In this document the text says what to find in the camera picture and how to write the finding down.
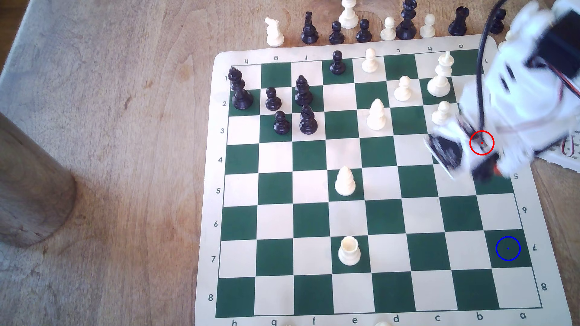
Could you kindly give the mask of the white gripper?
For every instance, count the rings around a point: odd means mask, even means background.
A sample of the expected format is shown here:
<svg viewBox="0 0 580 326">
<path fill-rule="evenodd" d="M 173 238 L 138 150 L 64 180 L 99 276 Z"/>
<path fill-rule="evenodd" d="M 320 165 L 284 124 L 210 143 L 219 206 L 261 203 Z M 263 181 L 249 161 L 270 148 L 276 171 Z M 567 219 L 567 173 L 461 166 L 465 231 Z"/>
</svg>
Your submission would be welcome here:
<svg viewBox="0 0 580 326">
<path fill-rule="evenodd" d="M 474 117 L 466 109 L 455 116 L 455 162 L 471 175 L 481 164 L 495 164 L 494 174 L 511 177 L 546 152 L 546 138 L 533 138 L 533 129 L 510 125 L 476 129 Z"/>
</svg>

